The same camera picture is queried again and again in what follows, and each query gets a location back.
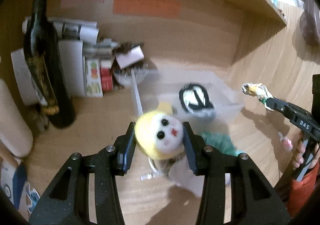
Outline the white patterned fabric piece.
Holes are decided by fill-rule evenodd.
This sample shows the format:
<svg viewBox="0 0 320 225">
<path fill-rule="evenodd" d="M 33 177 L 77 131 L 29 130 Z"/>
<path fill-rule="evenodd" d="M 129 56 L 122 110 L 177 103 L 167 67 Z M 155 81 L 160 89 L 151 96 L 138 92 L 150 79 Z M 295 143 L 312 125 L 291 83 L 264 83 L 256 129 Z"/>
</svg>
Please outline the white patterned fabric piece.
<svg viewBox="0 0 320 225">
<path fill-rule="evenodd" d="M 241 89 L 242 93 L 252 97 L 256 97 L 259 102 L 263 103 L 264 107 L 268 111 L 273 111 L 267 106 L 266 101 L 269 98 L 273 98 L 272 94 L 268 91 L 267 87 L 263 83 L 244 83 Z"/>
</svg>

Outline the green knitted cloth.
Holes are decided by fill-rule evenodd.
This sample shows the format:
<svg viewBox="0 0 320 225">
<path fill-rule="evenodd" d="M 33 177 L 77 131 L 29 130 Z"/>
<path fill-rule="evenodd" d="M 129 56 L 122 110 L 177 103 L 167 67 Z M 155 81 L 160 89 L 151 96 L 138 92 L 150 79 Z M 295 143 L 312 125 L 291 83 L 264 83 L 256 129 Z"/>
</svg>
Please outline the green knitted cloth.
<svg viewBox="0 0 320 225">
<path fill-rule="evenodd" d="M 211 145 L 225 155 L 238 156 L 242 151 L 237 150 L 229 135 L 203 132 L 200 134 L 206 145 Z"/>
</svg>

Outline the yellow white felt doll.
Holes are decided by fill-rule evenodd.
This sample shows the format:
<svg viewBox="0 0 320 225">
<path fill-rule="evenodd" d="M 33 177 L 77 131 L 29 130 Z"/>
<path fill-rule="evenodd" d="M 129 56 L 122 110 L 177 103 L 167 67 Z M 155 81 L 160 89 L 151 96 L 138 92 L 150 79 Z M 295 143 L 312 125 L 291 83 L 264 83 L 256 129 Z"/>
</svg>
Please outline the yellow white felt doll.
<svg viewBox="0 0 320 225">
<path fill-rule="evenodd" d="M 135 137 L 142 151 L 153 160 L 166 160 L 183 151 L 183 125 L 161 111 L 141 115 L 135 124 Z"/>
</svg>

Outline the pink white small toy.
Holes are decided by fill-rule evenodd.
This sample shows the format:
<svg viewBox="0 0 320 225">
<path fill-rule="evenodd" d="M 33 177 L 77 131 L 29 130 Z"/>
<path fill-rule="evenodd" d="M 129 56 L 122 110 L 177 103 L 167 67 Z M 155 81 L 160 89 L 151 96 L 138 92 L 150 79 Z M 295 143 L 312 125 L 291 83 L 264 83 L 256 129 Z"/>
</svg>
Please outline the pink white small toy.
<svg viewBox="0 0 320 225">
<path fill-rule="evenodd" d="M 287 138 L 286 136 L 283 136 L 281 132 L 278 132 L 279 141 L 285 151 L 292 151 L 293 150 L 293 144 L 291 139 Z"/>
</svg>

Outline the cream mug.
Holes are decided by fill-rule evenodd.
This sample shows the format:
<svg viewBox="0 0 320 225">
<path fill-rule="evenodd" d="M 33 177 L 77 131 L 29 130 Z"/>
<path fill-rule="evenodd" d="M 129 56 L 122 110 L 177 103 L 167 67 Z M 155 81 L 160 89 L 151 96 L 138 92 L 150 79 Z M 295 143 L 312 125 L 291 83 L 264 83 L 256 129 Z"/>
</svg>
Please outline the cream mug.
<svg viewBox="0 0 320 225">
<path fill-rule="evenodd" d="M 25 158 L 33 147 L 33 134 L 22 118 L 11 93 L 1 79 L 1 141 L 18 158 Z"/>
</svg>

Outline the clear plastic storage box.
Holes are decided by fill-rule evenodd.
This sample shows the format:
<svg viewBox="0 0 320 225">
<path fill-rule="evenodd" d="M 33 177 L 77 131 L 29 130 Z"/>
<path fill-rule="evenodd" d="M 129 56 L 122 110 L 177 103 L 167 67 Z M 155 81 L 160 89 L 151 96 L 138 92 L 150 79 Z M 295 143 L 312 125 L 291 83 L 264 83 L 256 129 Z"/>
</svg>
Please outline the clear plastic storage box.
<svg viewBox="0 0 320 225">
<path fill-rule="evenodd" d="M 132 70 L 131 92 L 136 113 L 172 107 L 176 118 L 206 124 L 231 122 L 244 107 L 241 95 L 211 71 L 182 68 Z"/>
</svg>

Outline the fruit pattern carton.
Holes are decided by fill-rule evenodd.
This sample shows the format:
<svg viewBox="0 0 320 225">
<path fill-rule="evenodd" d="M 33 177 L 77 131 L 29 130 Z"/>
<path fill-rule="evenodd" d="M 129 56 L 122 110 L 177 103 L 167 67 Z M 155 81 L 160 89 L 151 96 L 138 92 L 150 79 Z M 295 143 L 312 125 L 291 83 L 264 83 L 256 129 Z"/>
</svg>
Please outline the fruit pattern carton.
<svg viewBox="0 0 320 225">
<path fill-rule="evenodd" d="M 98 59 L 85 58 L 85 92 L 88 97 L 103 97 Z"/>
</svg>

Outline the red box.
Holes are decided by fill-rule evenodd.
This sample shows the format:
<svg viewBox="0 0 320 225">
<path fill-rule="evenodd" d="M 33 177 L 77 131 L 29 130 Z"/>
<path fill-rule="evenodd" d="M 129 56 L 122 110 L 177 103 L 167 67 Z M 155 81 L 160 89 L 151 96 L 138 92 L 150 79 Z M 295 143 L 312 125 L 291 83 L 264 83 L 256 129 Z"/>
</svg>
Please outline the red box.
<svg viewBox="0 0 320 225">
<path fill-rule="evenodd" d="M 100 61 L 100 78 L 103 92 L 113 90 L 112 65 L 109 61 Z"/>
</svg>

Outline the white upright book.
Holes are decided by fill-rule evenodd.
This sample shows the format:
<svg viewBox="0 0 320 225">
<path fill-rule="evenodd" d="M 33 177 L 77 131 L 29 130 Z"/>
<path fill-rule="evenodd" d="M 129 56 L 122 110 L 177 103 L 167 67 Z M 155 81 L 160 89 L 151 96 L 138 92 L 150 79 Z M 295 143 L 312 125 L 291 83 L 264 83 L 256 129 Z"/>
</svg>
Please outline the white upright book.
<svg viewBox="0 0 320 225">
<path fill-rule="evenodd" d="M 60 40 L 59 50 L 66 87 L 71 96 L 84 97 L 84 63 L 81 40 Z"/>
</svg>

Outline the small white cardboard box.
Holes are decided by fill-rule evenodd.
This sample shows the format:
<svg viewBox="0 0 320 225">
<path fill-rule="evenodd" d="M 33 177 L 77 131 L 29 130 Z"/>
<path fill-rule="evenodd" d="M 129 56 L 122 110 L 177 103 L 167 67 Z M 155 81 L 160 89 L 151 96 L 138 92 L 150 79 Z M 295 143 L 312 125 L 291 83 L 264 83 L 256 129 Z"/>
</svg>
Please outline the small white cardboard box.
<svg viewBox="0 0 320 225">
<path fill-rule="evenodd" d="M 144 59 L 144 53 L 141 46 L 136 46 L 130 49 L 127 53 L 117 53 L 116 61 L 121 70 L 140 62 Z"/>
</svg>

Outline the dark wine bottle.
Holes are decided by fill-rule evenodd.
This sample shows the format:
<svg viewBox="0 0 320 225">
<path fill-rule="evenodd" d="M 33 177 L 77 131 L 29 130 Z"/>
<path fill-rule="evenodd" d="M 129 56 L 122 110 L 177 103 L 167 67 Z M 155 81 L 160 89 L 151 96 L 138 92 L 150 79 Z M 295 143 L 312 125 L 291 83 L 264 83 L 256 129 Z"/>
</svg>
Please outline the dark wine bottle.
<svg viewBox="0 0 320 225">
<path fill-rule="evenodd" d="M 47 0 L 33 0 L 23 52 L 42 112 L 55 127 L 70 126 L 75 109 L 66 88 L 57 32 L 47 18 Z"/>
</svg>

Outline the stack of newspapers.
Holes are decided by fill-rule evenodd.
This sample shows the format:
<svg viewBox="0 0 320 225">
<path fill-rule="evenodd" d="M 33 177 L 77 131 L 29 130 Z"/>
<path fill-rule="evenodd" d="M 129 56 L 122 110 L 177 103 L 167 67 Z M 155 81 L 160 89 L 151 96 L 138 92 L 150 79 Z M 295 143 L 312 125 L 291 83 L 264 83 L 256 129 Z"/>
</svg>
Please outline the stack of newspapers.
<svg viewBox="0 0 320 225">
<path fill-rule="evenodd" d="M 98 40 L 96 22 L 35 16 L 25 18 L 22 31 L 24 53 L 28 57 L 58 53 L 58 42 L 61 40 L 82 41 L 90 49 L 120 47 L 111 39 Z"/>
</svg>

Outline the orange sticky note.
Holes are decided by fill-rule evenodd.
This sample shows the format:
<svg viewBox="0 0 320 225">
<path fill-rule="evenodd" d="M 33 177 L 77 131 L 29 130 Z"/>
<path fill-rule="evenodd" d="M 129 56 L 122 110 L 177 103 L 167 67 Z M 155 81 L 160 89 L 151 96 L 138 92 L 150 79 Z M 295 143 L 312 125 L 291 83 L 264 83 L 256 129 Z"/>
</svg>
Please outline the orange sticky note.
<svg viewBox="0 0 320 225">
<path fill-rule="evenodd" d="M 181 7 L 175 0 L 114 0 L 113 14 L 172 19 L 180 16 Z"/>
</svg>

